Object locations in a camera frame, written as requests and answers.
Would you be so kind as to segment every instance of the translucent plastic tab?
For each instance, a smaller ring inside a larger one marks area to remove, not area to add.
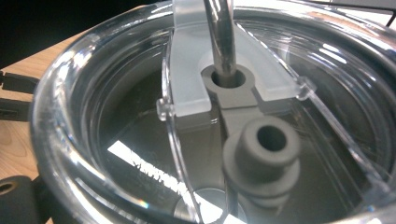
[[[201,72],[213,64],[210,33],[202,0],[175,0],[170,74],[178,117],[209,111],[211,103]],[[295,97],[299,88],[273,53],[242,27],[234,27],[236,62],[256,78],[264,101]]]

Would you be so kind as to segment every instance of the clear plastic lid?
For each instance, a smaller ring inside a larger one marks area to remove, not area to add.
[[[172,5],[132,10],[37,88],[32,136],[52,191],[99,223],[394,220],[396,34],[304,3],[235,1],[233,14],[289,68],[296,97],[262,100],[244,66],[224,90],[208,66],[210,111],[176,116]]]

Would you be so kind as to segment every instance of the gray rubber plug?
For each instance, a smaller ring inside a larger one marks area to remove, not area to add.
[[[255,204],[278,207],[298,180],[299,155],[297,132],[282,119],[267,116],[227,139],[223,171],[230,185]]]

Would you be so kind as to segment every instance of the wooden surface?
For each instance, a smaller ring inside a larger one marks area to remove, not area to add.
[[[20,62],[1,69],[3,72],[41,78],[50,63],[79,35],[75,35]],[[32,95],[3,91],[0,97],[31,101]],[[0,179],[12,175],[35,178],[38,173],[27,122],[0,120]]]

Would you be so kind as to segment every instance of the dark background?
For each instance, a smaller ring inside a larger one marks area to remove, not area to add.
[[[160,0],[0,0],[0,68]]]

